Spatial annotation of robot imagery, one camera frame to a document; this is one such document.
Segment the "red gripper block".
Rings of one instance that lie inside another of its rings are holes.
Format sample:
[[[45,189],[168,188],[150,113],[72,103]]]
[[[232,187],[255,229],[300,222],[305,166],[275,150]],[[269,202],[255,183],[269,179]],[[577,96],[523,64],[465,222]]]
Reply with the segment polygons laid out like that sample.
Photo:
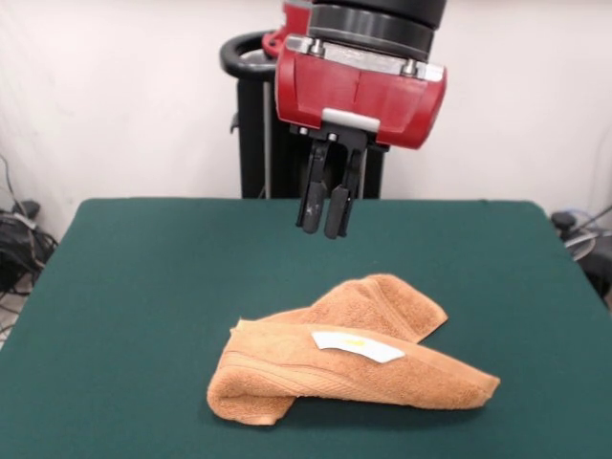
[[[447,82],[444,66],[289,35],[276,63],[276,113],[296,126],[318,130],[336,124],[371,133],[378,144],[418,149],[438,117]],[[330,139],[312,143],[296,221],[306,233],[317,232],[333,182],[331,147]],[[343,147],[342,180],[331,193],[324,228],[328,238],[347,235],[360,196],[367,141]]]

